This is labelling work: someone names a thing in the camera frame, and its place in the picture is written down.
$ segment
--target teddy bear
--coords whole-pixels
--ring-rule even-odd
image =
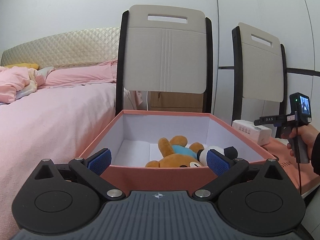
[[[185,167],[202,167],[197,160],[197,153],[204,150],[201,143],[193,143],[186,148],[188,140],[182,135],[173,137],[170,141],[167,138],[160,138],[158,141],[159,150],[163,159],[159,161],[151,161],[146,167],[153,168],[185,168]]]

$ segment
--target cabinet drawer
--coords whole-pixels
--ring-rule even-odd
[[[202,108],[185,108],[185,107],[151,107],[151,111],[168,111],[168,112],[192,112],[192,113],[202,113]]]
[[[201,108],[203,94],[151,92],[151,107]]]

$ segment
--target pink box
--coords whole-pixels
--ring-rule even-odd
[[[111,165],[101,175],[126,195],[131,190],[188,190],[191,194],[213,180],[208,167],[145,168],[152,160],[162,159],[157,143],[183,135],[188,143],[221,148],[234,146],[238,157],[262,163],[273,155],[212,114],[124,110],[81,154],[87,158],[102,148],[112,153]]]

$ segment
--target metal screw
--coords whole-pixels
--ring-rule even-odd
[[[198,189],[195,192],[195,195],[197,197],[209,197],[211,195],[211,192],[209,190],[206,190],[206,189]]]
[[[122,195],[122,191],[119,189],[111,189],[108,190],[107,195],[109,197],[120,197]]]

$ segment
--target hand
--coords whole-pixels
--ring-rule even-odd
[[[297,132],[297,129],[294,127],[292,129],[292,132],[289,134],[289,138],[291,139],[291,138],[295,137],[297,135],[296,132]],[[319,131],[316,128],[314,128],[311,124],[298,127],[298,135],[301,135],[302,140],[307,145],[308,156],[309,156],[310,160],[311,160],[313,145],[315,144],[315,141],[316,141],[318,134],[319,134]],[[281,135],[281,137],[283,139],[288,139],[283,134]],[[290,143],[287,144],[287,148],[288,149],[292,148]],[[293,150],[290,151],[290,155],[294,156]]]

